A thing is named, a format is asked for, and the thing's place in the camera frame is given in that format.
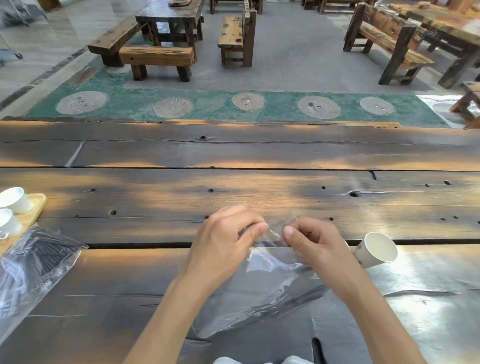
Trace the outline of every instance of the dark floor stripe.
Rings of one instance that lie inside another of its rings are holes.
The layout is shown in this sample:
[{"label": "dark floor stripe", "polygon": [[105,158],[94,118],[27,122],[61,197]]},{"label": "dark floor stripe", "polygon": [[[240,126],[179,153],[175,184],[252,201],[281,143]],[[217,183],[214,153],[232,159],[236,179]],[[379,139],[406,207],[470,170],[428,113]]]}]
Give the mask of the dark floor stripe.
[{"label": "dark floor stripe", "polygon": [[11,94],[10,96],[6,97],[5,99],[3,99],[2,101],[0,101],[0,111],[2,111],[4,108],[6,108],[7,106],[9,106],[11,103],[13,103],[14,101],[18,100],[19,98],[21,98],[23,95],[25,95],[28,91],[30,91],[31,89],[33,89],[35,86],[41,84],[43,81],[45,81],[47,78],[49,78],[50,76],[52,76],[53,74],[55,74],[56,72],[58,72],[59,70],[61,70],[63,67],[65,67],[67,64],[69,64],[71,61],[73,61],[74,59],[78,58],[79,56],[81,56],[82,54],[84,54],[86,51],[86,48],[81,48],[79,49],[78,51],[76,51],[75,53],[73,53],[72,55],[68,56],[67,58],[65,58],[63,61],[61,61],[60,63],[57,63],[55,66],[53,66],[52,68],[50,68],[48,71],[45,71],[44,73],[42,73],[39,77],[37,77],[35,80],[33,80],[32,82],[26,84],[25,86],[23,86],[22,88],[18,89],[17,91],[15,91],[13,94]]}]

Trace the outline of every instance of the paper cup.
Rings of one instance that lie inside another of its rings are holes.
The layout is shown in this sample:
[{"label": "paper cup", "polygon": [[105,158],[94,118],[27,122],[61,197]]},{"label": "paper cup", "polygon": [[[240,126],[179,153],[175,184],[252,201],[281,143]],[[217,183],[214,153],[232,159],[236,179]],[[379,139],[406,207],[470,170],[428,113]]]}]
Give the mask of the paper cup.
[{"label": "paper cup", "polygon": [[0,208],[9,208],[15,214],[24,214],[33,208],[22,187],[12,187],[0,193]]},{"label": "paper cup", "polygon": [[17,235],[22,231],[22,224],[18,222],[13,211],[9,208],[0,209],[0,240]]},{"label": "paper cup", "polygon": [[355,251],[355,257],[363,269],[393,262],[397,256],[398,249],[393,240],[379,232],[365,235]]}]

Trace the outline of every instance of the person's left hand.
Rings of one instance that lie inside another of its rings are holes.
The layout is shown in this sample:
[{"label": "person's left hand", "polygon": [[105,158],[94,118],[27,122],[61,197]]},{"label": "person's left hand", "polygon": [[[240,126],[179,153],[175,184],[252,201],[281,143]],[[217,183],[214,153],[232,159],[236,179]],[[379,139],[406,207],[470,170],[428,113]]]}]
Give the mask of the person's left hand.
[{"label": "person's left hand", "polygon": [[197,231],[181,275],[212,293],[235,273],[267,228],[262,215],[244,205],[217,211]]}]

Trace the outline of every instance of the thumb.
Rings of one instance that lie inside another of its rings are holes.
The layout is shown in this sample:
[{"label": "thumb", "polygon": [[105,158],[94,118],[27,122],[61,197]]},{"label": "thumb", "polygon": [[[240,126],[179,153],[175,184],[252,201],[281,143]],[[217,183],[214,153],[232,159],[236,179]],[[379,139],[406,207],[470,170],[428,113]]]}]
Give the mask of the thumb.
[{"label": "thumb", "polygon": [[243,232],[237,243],[242,247],[242,249],[247,250],[267,229],[268,224],[266,222],[257,222],[256,224],[249,226]]},{"label": "thumb", "polygon": [[283,239],[294,250],[303,255],[308,255],[308,253],[312,251],[313,245],[315,244],[308,240],[300,231],[291,226],[286,226],[283,228]]}]

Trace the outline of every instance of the green floor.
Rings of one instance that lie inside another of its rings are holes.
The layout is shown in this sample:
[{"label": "green floor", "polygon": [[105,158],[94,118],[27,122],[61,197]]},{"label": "green floor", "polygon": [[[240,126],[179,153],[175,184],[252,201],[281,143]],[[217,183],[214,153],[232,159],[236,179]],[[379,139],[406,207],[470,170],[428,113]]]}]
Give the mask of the green floor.
[{"label": "green floor", "polygon": [[[244,111],[232,104],[232,97],[242,91],[209,91],[182,89],[127,89],[123,85],[132,79],[131,72],[110,74],[104,68],[83,81],[80,85],[68,81],[47,95],[30,109],[29,117],[77,118],[129,118],[136,120],[163,120],[154,114],[152,106],[163,99],[180,97],[193,103],[192,110],[182,119],[233,119],[238,121],[318,121],[300,111],[298,101],[305,96],[322,96],[333,100],[341,108],[337,121],[397,121],[402,125],[422,127],[448,127],[425,103],[415,95],[372,95],[314,92],[264,92],[246,90],[265,98],[263,107]],[[64,97],[80,91],[100,91],[108,95],[107,103],[94,111],[76,115],[60,114],[56,105]],[[388,101],[395,111],[388,115],[375,115],[360,106],[364,97],[378,97]]]}]

